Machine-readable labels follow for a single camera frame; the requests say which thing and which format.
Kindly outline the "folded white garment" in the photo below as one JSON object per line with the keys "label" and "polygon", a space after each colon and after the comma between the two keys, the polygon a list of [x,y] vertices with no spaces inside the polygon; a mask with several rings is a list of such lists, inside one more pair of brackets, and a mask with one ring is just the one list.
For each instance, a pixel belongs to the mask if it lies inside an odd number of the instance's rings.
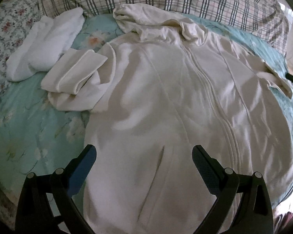
{"label": "folded white garment", "polygon": [[7,60],[7,80],[23,81],[37,72],[50,70],[70,49],[84,22],[81,7],[65,11],[55,18],[42,16]]}

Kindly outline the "pink floral pillow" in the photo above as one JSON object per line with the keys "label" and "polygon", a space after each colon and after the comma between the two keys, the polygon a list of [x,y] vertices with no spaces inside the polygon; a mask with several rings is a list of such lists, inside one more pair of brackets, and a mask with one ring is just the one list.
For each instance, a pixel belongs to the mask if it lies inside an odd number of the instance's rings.
{"label": "pink floral pillow", "polygon": [[0,3],[0,100],[9,87],[6,61],[40,17],[38,0],[3,0]]}

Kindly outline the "teal floral bed sheet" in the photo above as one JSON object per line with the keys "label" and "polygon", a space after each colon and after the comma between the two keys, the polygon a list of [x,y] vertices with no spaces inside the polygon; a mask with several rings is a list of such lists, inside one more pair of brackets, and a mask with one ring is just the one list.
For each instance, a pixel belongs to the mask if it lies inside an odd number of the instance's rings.
{"label": "teal floral bed sheet", "polygon": [[[287,72],[284,57],[260,38],[208,19],[183,15],[219,35],[223,35],[264,59],[280,77]],[[72,45],[74,49],[100,48],[124,33],[112,14],[86,19]],[[99,43],[90,44],[90,37]],[[49,103],[40,83],[46,75],[37,73],[29,79],[10,84],[0,103],[0,189],[8,202],[17,206],[25,176],[30,171],[49,174],[79,155],[88,122],[88,112],[60,112]],[[289,124],[293,140],[293,95],[289,99],[271,88]],[[293,194],[293,183],[280,199]]]}

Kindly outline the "cream white zip hoodie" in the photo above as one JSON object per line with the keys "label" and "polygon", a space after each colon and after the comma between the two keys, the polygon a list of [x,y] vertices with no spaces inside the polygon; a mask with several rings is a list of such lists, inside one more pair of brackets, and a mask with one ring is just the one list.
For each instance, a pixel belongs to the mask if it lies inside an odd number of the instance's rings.
{"label": "cream white zip hoodie", "polygon": [[193,233],[211,208],[192,160],[201,145],[237,173],[260,172],[279,203],[293,186],[293,142],[272,93],[290,86],[258,56],[177,13],[113,12],[123,35],[90,61],[62,59],[41,87],[61,111],[90,111],[97,149],[83,215],[96,233]]}

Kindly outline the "plaid checked quilt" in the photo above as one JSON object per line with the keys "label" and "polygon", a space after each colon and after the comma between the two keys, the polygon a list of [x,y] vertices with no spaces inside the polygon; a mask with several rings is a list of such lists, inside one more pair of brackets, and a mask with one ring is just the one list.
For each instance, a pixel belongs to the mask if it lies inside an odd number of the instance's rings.
{"label": "plaid checked quilt", "polygon": [[85,14],[110,14],[116,5],[144,3],[166,11],[190,14],[251,33],[285,54],[289,22],[277,0],[38,0],[51,18],[76,7]]}

